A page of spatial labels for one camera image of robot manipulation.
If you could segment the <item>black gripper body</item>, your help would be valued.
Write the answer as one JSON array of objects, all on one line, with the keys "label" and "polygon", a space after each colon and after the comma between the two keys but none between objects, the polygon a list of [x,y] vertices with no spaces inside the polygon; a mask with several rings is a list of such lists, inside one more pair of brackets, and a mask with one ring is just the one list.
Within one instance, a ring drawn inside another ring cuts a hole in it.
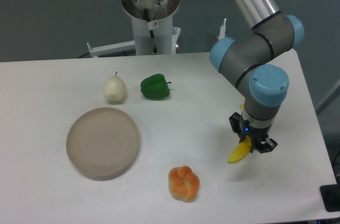
[{"label": "black gripper body", "polygon": [[251,138],[252,147],[256,147],[257,142],[264,141],[269,138],[269,130],[271,128],[271,119],[259,120],[250,116],[246,111],[241,112],[241,139],[245,136]]}]

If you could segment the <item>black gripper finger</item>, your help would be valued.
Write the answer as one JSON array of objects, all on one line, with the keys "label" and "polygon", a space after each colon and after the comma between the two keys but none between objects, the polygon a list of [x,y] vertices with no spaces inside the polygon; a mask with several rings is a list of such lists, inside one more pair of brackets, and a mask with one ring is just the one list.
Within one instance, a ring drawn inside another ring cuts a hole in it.
[{"label": "black gripper finger", "polygon": [[229,117],[229,122],[232,128],[232,131],[236,134],[240,134],[241,133],[241,127],[240,127],[240,123],[241,123],[241,115],[239,113],[233,113],[230,117]]},{"label": "black gripper finger", "polygon": [[271,138],[256,143],[256,150],[259,153],[272,152],[275,147],[277,147],[277,142]]}]

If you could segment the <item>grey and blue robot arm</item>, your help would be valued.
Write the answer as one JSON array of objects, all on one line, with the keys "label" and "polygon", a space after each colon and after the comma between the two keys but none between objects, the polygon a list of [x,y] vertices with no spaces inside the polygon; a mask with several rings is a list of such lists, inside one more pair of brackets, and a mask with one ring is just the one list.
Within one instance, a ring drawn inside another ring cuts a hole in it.
[{"label": "grey and blue robot arm", "polygon": [[[269,137],[273,120],[287,95],[286,72],[270,62],[291,50],[304,37],[301,21],[283,15],[274,0],[235,0],[253,31],[244,42],[224,35],[210,50],[209,60],[245,98],[244,109],[229,122],[240,142],[250,141],[251,151],[267,153],[277,143]],[[175,52],[172,16],[180,0],[122,0],[130,16],[138,55]]]}]

